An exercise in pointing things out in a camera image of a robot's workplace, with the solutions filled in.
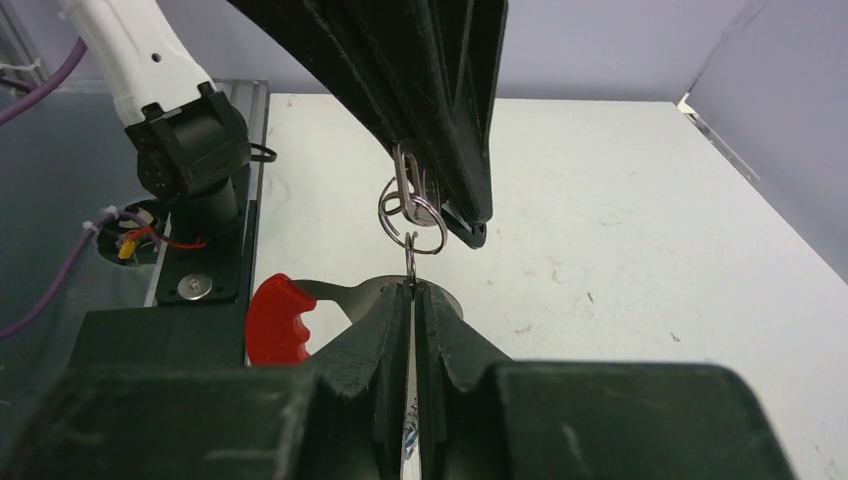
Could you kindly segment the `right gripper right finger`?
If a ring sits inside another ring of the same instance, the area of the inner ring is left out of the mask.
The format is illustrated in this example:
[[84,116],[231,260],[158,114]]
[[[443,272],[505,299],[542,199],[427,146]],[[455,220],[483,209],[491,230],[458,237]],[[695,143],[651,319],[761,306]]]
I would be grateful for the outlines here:
[[515,360],[415,290],[426,479],[791,479],[756,396],[719,365]]

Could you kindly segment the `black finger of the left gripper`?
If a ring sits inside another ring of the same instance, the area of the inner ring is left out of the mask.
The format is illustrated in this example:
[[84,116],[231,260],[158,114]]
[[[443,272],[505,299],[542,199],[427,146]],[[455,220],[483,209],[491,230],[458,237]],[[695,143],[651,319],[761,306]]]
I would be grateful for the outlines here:
[[489,138],[504,1],[239,1],[388,150],[409,143],[468,247],[493,215]]

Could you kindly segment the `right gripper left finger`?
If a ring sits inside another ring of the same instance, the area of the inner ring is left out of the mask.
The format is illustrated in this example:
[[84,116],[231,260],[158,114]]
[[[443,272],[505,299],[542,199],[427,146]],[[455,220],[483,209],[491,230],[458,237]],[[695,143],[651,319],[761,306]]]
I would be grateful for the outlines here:
[[396,479],[412,293],[296,366],[67,374],[2,464],[5,479]]

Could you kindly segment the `red handled metal key holder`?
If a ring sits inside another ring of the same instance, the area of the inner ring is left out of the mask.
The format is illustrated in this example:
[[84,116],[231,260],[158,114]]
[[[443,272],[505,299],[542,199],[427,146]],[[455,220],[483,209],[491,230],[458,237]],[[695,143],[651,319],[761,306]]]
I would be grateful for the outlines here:
[[372,277],[355,286],[298,279],[278,273],[256,290],[247,310],[245,363],[250,368],[290,367],[309,358],[311,338],[302,315],[319,301],[336,303],[352,323],[366,316],[386,288],[404,282],[400,275]]

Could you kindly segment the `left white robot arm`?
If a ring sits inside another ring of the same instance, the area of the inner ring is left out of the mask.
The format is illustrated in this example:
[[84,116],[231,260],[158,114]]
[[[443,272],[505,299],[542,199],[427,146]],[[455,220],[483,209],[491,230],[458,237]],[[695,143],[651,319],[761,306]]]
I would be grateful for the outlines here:
[[[247,127],[154,1],[65,1],[158,199],[205,211],[249,158]],[[493,215],[489,138],[504,1],[238,1],[421,179],[471,248]]]

